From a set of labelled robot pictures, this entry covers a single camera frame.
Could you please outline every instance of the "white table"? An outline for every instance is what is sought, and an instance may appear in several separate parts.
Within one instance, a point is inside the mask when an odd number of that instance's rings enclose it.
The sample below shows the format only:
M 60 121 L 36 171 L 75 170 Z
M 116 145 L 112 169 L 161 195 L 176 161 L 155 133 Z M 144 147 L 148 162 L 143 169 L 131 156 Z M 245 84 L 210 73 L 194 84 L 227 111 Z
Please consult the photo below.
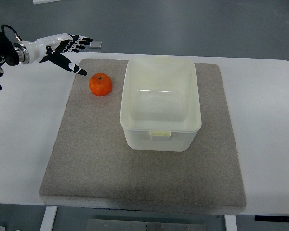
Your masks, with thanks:
M 66 56 L 78 64 L 84 58 L 136 55 Z M 220 67 L 247 198 L 243 214 L 289 216 L 289 62 L 186 58 Z M 75 74 L 50 62 L 3 69 L 0 203 L 42 205 L 39 188 Z

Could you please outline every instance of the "plastic container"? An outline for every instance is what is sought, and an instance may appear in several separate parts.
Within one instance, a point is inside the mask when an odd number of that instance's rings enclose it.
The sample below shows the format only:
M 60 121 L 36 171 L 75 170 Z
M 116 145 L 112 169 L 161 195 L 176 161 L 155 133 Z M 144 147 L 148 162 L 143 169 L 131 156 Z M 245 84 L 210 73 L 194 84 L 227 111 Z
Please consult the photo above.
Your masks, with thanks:
M 201 127 L 195 64 L 168 56 L 130 60 L 120 122 L 133 149 L 186 150 Z

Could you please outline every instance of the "robotic hand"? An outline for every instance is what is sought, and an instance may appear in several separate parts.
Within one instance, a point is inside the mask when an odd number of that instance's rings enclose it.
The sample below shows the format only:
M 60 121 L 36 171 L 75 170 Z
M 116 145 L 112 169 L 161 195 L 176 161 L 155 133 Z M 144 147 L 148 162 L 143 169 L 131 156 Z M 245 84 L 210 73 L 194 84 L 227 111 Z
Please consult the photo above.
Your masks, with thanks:
M 4 33 L 4 27 L 13 30 L 18 42 L 12 45 Z M 19 34 L 10 26 L 2 25 L 0 32 L 0 77 L 4 74 L 1 66 L 6 62 L 10 66 L 21 64 L 30 64 L 34 61 L 51 61 L 64 70 L 87 75 L 87 72 L 75 65 L 71 60 L 63 56 L 65 52 L 79 52 L 79 49 L 85 49 L 93 39 L 70 34 L 52 35 L 40 38 L 35 42 L 22 41 Z

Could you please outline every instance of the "cable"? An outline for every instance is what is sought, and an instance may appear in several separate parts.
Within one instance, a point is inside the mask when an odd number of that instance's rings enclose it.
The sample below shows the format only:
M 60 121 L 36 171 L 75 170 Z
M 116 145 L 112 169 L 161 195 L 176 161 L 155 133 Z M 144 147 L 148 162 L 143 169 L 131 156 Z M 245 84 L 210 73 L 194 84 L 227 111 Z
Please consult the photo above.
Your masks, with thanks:
M 1 30 L 2 30 L 3 34 L 5 34 L 5 31 L 4 31 L 5 27 L 9 28 L 11 31 L 13 31 L 15 33 L 15 36 L 16 36 L 18 41 L 22 41 L 22 39 L 21 39 L 20 35 L 17 33 L 17 31 L 9 25 L 6 25 L 6 24 L 1 25 Z
M 5 27 L 9 28 L 9 29 L 12 30 L 15 34 L 17 34 L 17 31 L 16 31 L 13 27 L 11 27 L 11 26 L 9 26 L 9 25 L 6 25 L 6 24 L 2 24 L 2 25 L 1 25 L 1 30 L 2 30 L 3 33 L 5 33 L 5 32 L 4 32 L 4 28 L 5 28 Z

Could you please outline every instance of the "metal plate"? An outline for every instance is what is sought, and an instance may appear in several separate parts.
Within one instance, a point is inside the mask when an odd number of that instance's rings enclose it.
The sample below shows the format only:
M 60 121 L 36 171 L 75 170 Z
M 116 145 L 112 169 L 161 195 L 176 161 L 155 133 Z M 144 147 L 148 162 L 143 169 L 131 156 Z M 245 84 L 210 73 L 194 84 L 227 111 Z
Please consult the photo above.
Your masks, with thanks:
M 92 41 L 90 42 L 89 48 L 91 49 L 100 49 L 102 46 L 102 41 Z
M 94 220 L 87 223 L 87 231 L 206 231 L 206 225 L 158 222 Z

